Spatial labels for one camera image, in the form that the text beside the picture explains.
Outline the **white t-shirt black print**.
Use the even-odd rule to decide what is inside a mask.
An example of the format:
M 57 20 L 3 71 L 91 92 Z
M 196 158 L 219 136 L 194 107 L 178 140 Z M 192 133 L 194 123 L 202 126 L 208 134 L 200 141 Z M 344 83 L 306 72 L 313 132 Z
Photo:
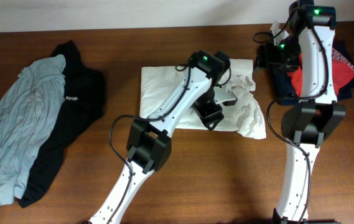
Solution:
M 139 115 L 145 118 L 160 107 L 186 73 L 178 72 L 173 66 L 143 67 Z M 264 115 L 253 96 L 256 84 L 252 74 L 252 60 L 231 60 L 231 72 L 226 72 L 220 81 L 227 82 L 224 87 L 237 97 L 237 102 L 222 106 L 224 119 L 216 126 L 217 131 L 235 131 L 252 139 L 266 138 Z

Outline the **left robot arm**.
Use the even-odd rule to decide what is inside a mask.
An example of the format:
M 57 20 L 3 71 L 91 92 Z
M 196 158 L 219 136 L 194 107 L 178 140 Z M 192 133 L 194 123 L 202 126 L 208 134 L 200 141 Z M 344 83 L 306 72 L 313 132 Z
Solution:
M 163 104 L 146 118 L 131 116 L 126 157 L 120 177 L 100 209 L 89 219 L 92 224 L 121 223 L 129 204 L 141 185 L 167 162 L 171 154 L 172 135 L 189 109 L 193 109 L 210 131 L 224 118 L 215 99 L 215 88 L 230 70 L 230 57 L 218 51 L 211 55 L 194 52 L 187 63 L 176 66 L 186 71 L 177 88 Z

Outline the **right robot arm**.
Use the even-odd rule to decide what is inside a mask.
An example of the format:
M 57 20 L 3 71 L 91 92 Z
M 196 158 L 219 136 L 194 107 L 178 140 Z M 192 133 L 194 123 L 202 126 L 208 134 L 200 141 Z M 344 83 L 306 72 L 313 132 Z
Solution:
M 283 28 L 275 22 L 260 40 L 255 68 L 271 72 L 302 69 L 297 104 L 282 117 L 281 133 L 287 160 L 282 194 L 272 223 L 308 223 L 312 170 L 321 145 L 345 117 L 337 103 L 332 77 L 332 44 L 336 10 L 313 1 L 294 1 Z

